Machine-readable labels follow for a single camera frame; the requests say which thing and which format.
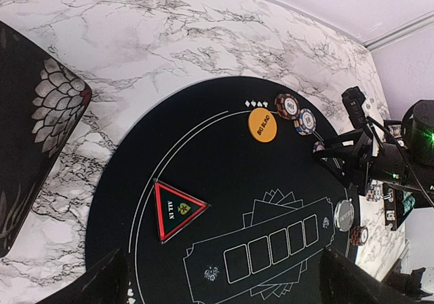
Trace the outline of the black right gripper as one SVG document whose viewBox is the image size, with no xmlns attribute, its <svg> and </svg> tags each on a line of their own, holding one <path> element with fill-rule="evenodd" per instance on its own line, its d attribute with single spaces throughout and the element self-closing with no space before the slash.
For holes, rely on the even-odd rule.
<svg viewBox="0 0 434 304">
<path fill-rule="evenodd" d="M 433 205 L 433 101 L 419 100 L 402 121 L 379 122 L 368 115 L 368 99 L 357 87 L 342 93 L 342 103 L 354 129 L 324 140 L 316 161 L 342 186 L 363 195 L 372 180 L 402 191 L 413 191 L 416 205 Z M 389 127 L 397 124 L 403 142 Z"/>
</svg>

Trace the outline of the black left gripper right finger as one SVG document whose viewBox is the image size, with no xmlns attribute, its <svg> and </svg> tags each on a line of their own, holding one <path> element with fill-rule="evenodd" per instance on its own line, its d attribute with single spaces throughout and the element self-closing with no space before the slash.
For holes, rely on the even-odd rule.
<svg viewBox="0 0 434 304">
<path fill-rule="evenodd" d="M 333 247 L 323 249 L 320 259 L 322 303 L 415 303 L 350 262 Z"/>
</svg>

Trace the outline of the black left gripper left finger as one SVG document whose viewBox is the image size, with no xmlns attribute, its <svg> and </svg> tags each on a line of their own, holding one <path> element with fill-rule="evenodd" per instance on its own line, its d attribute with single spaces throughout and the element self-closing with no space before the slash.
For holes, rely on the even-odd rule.
<svg viewBox="0 0 434 304">
<path fill-rule="evenodd" d="M 40 303 L 127 303 L 129 272 L 127 257 L 122 249 L 116 249 L 73 283 Z"/>
</svg>

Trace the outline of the black dealer button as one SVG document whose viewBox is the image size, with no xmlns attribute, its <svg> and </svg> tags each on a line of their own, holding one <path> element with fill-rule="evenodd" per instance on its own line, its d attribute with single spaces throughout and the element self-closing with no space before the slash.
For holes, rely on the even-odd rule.
<svg viewBox="0 0 434 304">
<path fill-rule="evenodd" d="M 355 209 L 351 200 L 341 200 L 334 209 L 334 226 L 341 232 L 348 232 L 353 225 Z"/>
</svg>

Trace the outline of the orange big blind button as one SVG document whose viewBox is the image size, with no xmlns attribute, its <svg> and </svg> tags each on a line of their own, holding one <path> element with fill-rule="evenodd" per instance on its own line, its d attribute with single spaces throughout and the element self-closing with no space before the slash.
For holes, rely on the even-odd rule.
<svg viewBox="0 0 434 304">
<path fill-rule="evenodd" d="M 253 138 L 260 143 L 269 143 L 277 135 L 277 122 L 265 108 L 256 108 L 249 114 L 248 128 Z"/>
</svg>

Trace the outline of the red triangular all-in marker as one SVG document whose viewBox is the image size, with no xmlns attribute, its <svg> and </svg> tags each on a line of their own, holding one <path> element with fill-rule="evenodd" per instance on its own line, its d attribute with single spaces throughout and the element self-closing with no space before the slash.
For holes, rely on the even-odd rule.
<svg viewBox="0 0 434 304">
<path fill-rule="evenodd" d="M 161 244 L 167 243 L 203 214 L 210 204 L 159 179 L 153 180 L 157 233 Z"/>
</svg>

